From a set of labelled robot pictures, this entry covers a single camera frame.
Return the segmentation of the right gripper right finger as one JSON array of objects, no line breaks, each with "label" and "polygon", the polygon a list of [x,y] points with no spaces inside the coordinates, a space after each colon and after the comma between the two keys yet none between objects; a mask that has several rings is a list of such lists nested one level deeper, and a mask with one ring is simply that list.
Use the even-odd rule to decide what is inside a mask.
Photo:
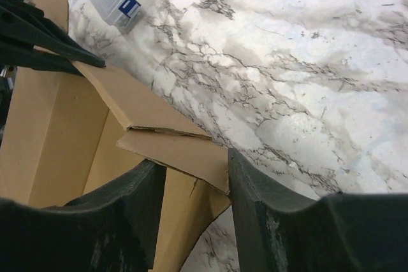
[{"label": "right gripper right finger", "polygon": [[230,199],[241,271],[289,271],[285,214],[314,203],[228,149]]}]

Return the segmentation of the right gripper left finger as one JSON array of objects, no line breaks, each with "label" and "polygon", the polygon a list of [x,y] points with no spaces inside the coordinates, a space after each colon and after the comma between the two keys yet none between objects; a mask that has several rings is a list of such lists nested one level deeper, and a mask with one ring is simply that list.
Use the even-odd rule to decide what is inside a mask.
[{"label": "right gripper left finger", "polygon": [[153,267],[166,168],[147,159],[64,208],[73,213],[90,258],[75,271],[148,271]]}]

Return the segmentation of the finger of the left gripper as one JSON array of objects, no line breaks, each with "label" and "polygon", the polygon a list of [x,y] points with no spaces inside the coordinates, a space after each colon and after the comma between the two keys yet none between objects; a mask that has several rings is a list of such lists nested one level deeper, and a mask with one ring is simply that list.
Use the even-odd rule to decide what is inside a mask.
[{"label": "finger of the left gripper", "polygon": [[1,0],[1,43],[60,55],[70,62],[105,67],[103,59],[83,49],[46,18],[44,11],[24,0]]},{"label": "finger of the left gripper", "polygon": [[1,65],[83,76],[68,59],[60,55],[54,55],[35,49],[26,49],[7,43],[1,43]]}]

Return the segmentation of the brown cardboard box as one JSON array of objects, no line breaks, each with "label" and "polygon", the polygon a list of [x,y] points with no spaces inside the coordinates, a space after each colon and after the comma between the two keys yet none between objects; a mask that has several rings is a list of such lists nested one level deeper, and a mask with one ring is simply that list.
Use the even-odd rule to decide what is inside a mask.
[{"label": "brown cardboard box", "polygon": [[[68,34],[68,0],[30,0]],[[75,271],[90,258],[64,208],[147,159],[166,168],[148,271],[180,271],[230,205],[227,151],[127,71],[17,70],[1,104],[1,270]]]}]

